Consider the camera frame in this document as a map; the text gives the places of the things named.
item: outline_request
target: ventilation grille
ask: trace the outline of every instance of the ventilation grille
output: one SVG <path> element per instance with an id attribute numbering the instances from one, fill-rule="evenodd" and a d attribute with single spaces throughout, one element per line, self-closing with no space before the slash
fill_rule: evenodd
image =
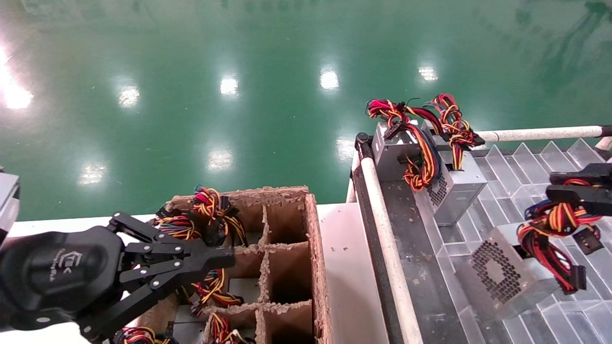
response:
<path id="1" fill-rule="evenodd" d="M 505 304 L 520 293 L 521 274 L 510 263 L 497 242 L 483 242 L 472 254 L 472 259 L 472 266 L 492 299 Z"/>
<path id="2" fill-rule="evenodd" d="M 440 204 L 442 204 L 442 201 L 444 201 L 444 198 L 447 194 L 447 186 L 448 183 L 446 182 L 446 178 L 444 178 L 444 175 L 440 176 L 440 179 L 434 181 L 433 183 L 427 186 L 427 193 L 429 194 L 431 203 L 434 206 L 439 207 Z"/>

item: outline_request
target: metal casing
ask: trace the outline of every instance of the metal casing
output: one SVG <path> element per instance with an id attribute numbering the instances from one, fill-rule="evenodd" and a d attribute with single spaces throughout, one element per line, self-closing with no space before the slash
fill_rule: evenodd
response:
<path id="1" fill-rule="evenodd" d="M 419 144 L 412 134 L 400 132 L 391 140 L 385 140 L 384 134 L 388 129 L 386 122 L 378 122 L 372 141 L 376 174 L 381 182 L 402 180 L 406 165 L 400 161 L 420 154 Z"/>
<path id="2" fill-rule="evenodd" d="M 427 196 L 438 226 L 452 226 L 472 205 L 487 180 L 469 152 L 463 153 L 463 171 L 449 171 L 446 163 L 452 159 L 452 153 L 439 153 L 443 162 L 442 175 L 427 186 Z"/>
<path id="3" fill-rule="evenodd" d="M 514 249 L 519 225 L 498 226 L 457 268 L 455 276 L 481 320 L 513 318 L 559 288 L 550 271 Z"/>
<path id="4" fill-rule="evenodd" d="M 0 168 L 0 247 L 19 213 L 19 177 Z"/>

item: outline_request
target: green epoxy floor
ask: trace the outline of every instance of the green epoxy floor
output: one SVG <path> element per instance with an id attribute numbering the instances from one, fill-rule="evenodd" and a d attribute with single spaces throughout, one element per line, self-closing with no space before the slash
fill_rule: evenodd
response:
<path id="1" fill-rule="evenodd" d="M 197 183 L 343 201 L 378 97 L 449 92 L 477 130 L 612 122 L 603 3 L 7 0 L 0 48 L 20 220 L 151 213 Z"/>

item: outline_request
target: black connector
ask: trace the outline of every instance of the black connector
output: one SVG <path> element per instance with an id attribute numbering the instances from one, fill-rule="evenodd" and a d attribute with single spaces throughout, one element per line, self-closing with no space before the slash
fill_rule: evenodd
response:
<path id="1" fill-rule="evenodd" d="M 440 137 L 445 141 L 448 142 L 450 141 L 450 134 L 449 133 L 441 133 Z"/>
<path id="2" fill-rule="evenodd" d="M 221 196 L 219 209 L 228 209 L 230 207 L 230 198 L 227 196 Z"/>
<path id="3" fill-rule="evenodd" d="M 401 121 L 396 122 L 393 127 L 389 128 L 382 136 L 385 140 L 391 140 L 400 132 L 406 130 L 406 124 Z"/>
<path id="4" fill-rule="evenodd" d="M 573 265 L 570 268 L 570 284 L 574 287 L 574 290 L 563 290 L 565 295 L 576 293 L 576 291 L 582 289 L 586 290 L 586 268 L 582 265 Z"/>
<path id="5" fill-rule="evenodd" d="M 478 146 L 482 146 L 483 144 L 485 144 L 485 140 L 478 136 L 478 134 L 474 133 L 474 147 L 478 147 Z"/>
<path id="6" fill-rule="evenodd" d="M 160 219 L 164 219 L 165 217 L 175 217 L 175 216 L 180 216 L 181 215 L 181 211 L 178 209 L 174 209 L 172 211 L 167 211 L 165 206 L 162 206 L 161 208 L 159 208 L 159 210 L 155 213 L 155 215 L 160 218 Z"/>
<path id="7" fill-rule="evenodd" d="M 240 210 L 236 207 L 231 207 L 228 212 L 225 214 L 225 216 L 227 217 L 234 217 L 237 216 L 238 213 L 240 212 Z"/>
<path id="8" fill-rule="evenodd" d="M 599 228 L 593 226 L 593 230 L 599 231 Z M 589 230 L 589 228 L 585 228 L 572 236 L 585 255 L 590 255 L 603 248 L 602 242 L 595 236 L 595 233 Z"/>

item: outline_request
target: wire connector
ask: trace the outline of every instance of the wire connector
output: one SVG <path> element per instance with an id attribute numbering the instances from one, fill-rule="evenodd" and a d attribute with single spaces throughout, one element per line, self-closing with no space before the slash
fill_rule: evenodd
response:
<path id="1" fill-rule="evenodd" d="M 576 240 L 576 244 L 578 244 L 578 247 L 585 255 L 590 255 L 591 253 L 603 248 L 602 242 L 595 235 L 595 233 L 600 233 L 599 228 L 595 225 L 592 227 L 594 231 L 591 231 L 589 228 L 585 228 L 572 235 L 574 240 Z"/>
<path id="2" fill-rule="evenodd" d="M 574 287 L 572 290 L 563 288 L 565 295 L 571 295 L 578 290 L 586 290 L 586 268 L 582 265 L 573 265 L 570 268 L 570 284 Z"/>

